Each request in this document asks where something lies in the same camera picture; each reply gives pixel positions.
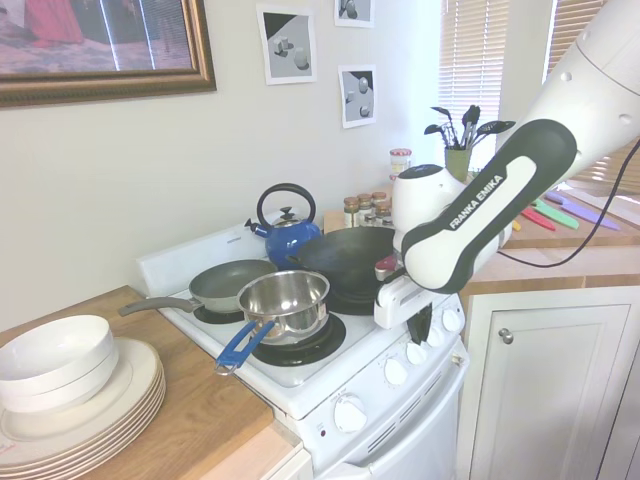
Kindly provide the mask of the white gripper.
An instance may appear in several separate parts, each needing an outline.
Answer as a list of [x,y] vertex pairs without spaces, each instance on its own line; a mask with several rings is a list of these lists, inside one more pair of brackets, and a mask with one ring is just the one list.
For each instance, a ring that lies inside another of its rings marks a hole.
[[429,336],[434,299],[434,292],[420,287],[409,277],[399,277],[379,289],[374,322],[383,329],[393,329],[407,321],[411,341],[420,345]]

